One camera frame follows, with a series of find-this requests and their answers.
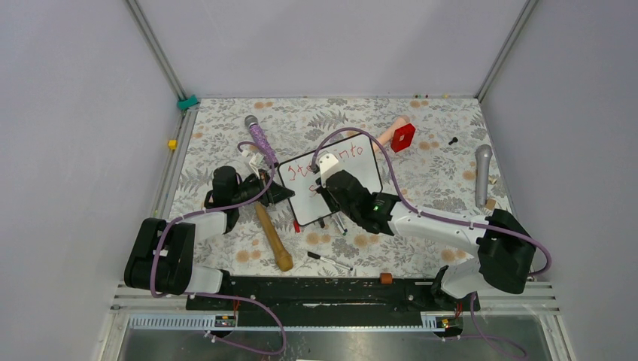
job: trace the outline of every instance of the red box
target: red box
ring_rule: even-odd
[[[412,124],[406,124],[395,130],[392,143],[390,144],[390,148],[394,150],[394,153],[409,147],[412,143],[412,139],[415,137],[416,131],[417,129]]]

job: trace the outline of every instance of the white wall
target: white wall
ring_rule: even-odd
[[[122,1],[0,3],[0,359],[90,358],[177,125]]]
[[[473,96],[525,0],[140,0],[189,93]]]
[[[579,360],[636,359],[638,2],[541,2],[483,104]]]

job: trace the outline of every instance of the flower pattern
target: flower pattern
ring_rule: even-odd
[[[417,132],[412,145],[399,153],[389,150],[401,192],[413,204],[467,215],[488,214],[474,205],[474,150],[490,144],[481,108],[475,99],[203,99],[190,137],[184,166],[171,208],[171,217],[199,210],[211,189],[213,171],[231,165],[245,177],[248,167],[235,146],[252,140],[244,118],[253,114],[280,162],[313,150],[335,129],[354,126],[380,135],[400,115],[407,115]],[[448,145],[457,137],[458,142]],[[387,164],[377,155],[385,192],[395,193]],[[507,190],[496,160],[490,163],[488,195],[508,209]],[[325,277],[433,277],[440,267],[469,256],[445,244],[411,237],[366,234],[344,217],[348,234],[332,220],[295,233],[288,202],[268,209],[294,267],[281,272],[275,264],[254,207],[240,209],[235,228],[195,245],[195,262],[226,269],[235,275]],[[307,257],[312,251],[354,267],[353,272]]]

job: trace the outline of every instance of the purple microphone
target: purple microphone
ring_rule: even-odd
[[[275,151],[273,151],[272,148],[270,147],[270,144],[268,144],[268,141],[266,140],[266,136],[263,134],[263,130],[261,129],[261,127],[259,126],[259,123],[257,122],[257,117],[255,117],[254,115],[249,115],[246,117],[246,119],[244,119],[244,123],[248,127],[248,131],[250,132],[250,134],[253,136],[255,143],[257,143],[263,149],[266,150],[266,155],[267,155],[266,161],[270,163],[270,160],[273,159],[275,161],[274,166],[278,167],[279,161],[277,160],[277,157],[275,156]]]

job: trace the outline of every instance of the microphone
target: microphone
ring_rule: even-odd
[[[268,162],[268,164],[271,162],[272,159],[272,161],[275,162],[274,166],[278,167],[279,161],[275,156],[275,151],[272,150],[270,144],[268,144],[266,135],[263,134],[263,129],[261,129],[261,127],[259,126],[257,117],[255,117],[254,115],[247,116],[246,119],[244,119],[244,124],[246,124],[246,127],[248,127],[248,132],[252,135],[255,143],[260,145],[266,151],[266,161]]]
[[[490,175],[490,159],[492,147],[479,145],[474,152],[476,156],[476,207],[483,208],[488,201],[488,177]]]

